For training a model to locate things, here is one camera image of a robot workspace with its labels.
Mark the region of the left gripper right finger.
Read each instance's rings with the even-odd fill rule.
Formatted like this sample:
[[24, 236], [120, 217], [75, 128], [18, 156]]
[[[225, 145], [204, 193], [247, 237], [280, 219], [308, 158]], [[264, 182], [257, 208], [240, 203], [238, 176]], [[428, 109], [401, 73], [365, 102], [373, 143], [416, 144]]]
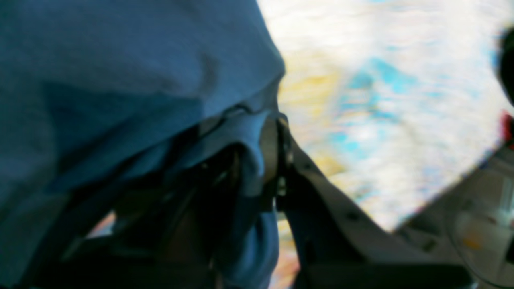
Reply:
[[284, 114], [261, 134], [264, 210], [289, 222], [300, 271], [295, 289], [469, 289], [462, 266], [437, 261], [381, 229], [294, 141]]

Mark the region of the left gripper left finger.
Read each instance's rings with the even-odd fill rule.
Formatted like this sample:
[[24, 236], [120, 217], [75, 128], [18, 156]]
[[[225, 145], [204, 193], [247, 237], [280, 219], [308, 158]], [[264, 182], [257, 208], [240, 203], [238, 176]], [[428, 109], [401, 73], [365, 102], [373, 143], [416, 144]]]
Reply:
[[233, 144], [165, 172], [72, 196], [24, 273], [26, 289], [215, 289], [212, 265], [241, 175]]

